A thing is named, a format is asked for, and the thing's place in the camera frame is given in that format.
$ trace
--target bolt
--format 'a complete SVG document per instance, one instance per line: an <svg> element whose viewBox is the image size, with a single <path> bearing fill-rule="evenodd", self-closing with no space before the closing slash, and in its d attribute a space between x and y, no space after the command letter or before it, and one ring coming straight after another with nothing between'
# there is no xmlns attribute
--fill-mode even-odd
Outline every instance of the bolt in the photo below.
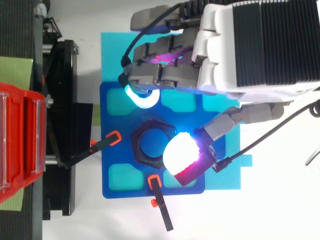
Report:
<svg viewBox="0 0 320 240"><path fill-rule="evenodd" d="M79 47L78 46L74 46L73 47L73 54L74 55L79 55Z"/></svg>
<svg viewBox="0 0 320 240"><path fill-rule="evenodd" d="M46 107L48 109L51 108L52 104L54 104L54 100L51 98L50 94L48 94L48 96L46 96L45 103L46 103Z"/></svg>
<svg viewBox="0 0 320 240"><path fill-rule="evenodd" d="M34 8L34 16L38 19L45 19L47 17L47 8L44 3L38 3Z"/></svg>

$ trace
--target red container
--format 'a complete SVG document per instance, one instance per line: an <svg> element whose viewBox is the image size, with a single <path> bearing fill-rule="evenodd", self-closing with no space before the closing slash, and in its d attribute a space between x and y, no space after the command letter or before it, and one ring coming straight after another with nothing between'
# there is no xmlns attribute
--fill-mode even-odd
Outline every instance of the red container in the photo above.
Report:
<svg viewBox="0 0 320 240"><path fill-rule="evenodd" d="M46 122L44 96L0 83L0 203L45 170Z"/></svg>

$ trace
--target hexagonal nut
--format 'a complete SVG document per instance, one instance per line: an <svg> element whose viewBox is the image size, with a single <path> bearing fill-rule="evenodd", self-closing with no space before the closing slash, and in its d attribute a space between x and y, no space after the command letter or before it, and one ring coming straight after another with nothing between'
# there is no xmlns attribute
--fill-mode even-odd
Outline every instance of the hexagonal nut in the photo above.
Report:
<svg viewBox="0 0 320 240"><path fill-rule="evenodd" d="M159 129L163 131L168 136L169 140L171 140L175 135L177 135L176 127L165 121L153 119L144 122L131 134L131 145L135 160L138 163L145 164L156 169L161 169L164 166L163 156L148 156L140 147L142 136L145 132L151 129Z"/></svg>

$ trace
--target black bracket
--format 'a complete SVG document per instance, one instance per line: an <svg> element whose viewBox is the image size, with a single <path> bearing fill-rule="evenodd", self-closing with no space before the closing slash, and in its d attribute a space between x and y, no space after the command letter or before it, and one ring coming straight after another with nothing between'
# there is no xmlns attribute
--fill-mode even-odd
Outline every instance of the black bracket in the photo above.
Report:
<svg viewBox="0 0 320 240"><path fill-rule="evenodd" d="M121 141L121 136L117 131L114 131L111 135L107 135L107 137L104 140L98 141L96 144L94 144L87 150L77 154L68 161L64 161L63 166L65 169L69 169L77 163L81 162L82 160L86 159L87 157L91 156L92 154L95 154L96 152L101 151L105 147L111 146L112 144L115 144L119 141Z"/></svg>
<svg viewBox="0 0 320 240"><path fill-rule="evenodd" d="M151 202L153 207L159 207L160 212L164 221L165 228L167 232L171 231L174 229L174 226L172 225L170 215L166 206L166 202L164 199L164 195L162 194L161 191L161 186L159 184L159 178L158 177L149 177L150 179L150 188L154 191L154 196L155 196L155 201L156 202Z"/></svg>

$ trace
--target green paper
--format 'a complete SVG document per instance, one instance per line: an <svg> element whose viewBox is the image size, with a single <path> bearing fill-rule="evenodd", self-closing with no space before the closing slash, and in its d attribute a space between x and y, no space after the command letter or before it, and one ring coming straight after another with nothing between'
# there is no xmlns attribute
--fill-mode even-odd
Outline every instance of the green paper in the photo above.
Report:
<svg viewBox="0 0 320 240"><path fill-rule="evenodd" d="M24 189L20 189L14 196L0 204L0 210L21 211L24 199Z"/></svg>
<svg viewBox="0 0 320 240"><path fill-rule="evenodd" d="M0 82L28 90L32 59L0 56Z"/></svg>
<svg viewBox="0 0 320 240"><path fill-rule="evenodd" d="M28 58L0 56L0 82L28 90L33 60ZM21 211L24 189L0 204L0 210Z"/></svg>
<svg viewBox="0 0 320 240"><path fill-rule="evenodd" d="M101 126L101 118L100 118L100 104L93 105L93 120L92 126Z"/></svg>

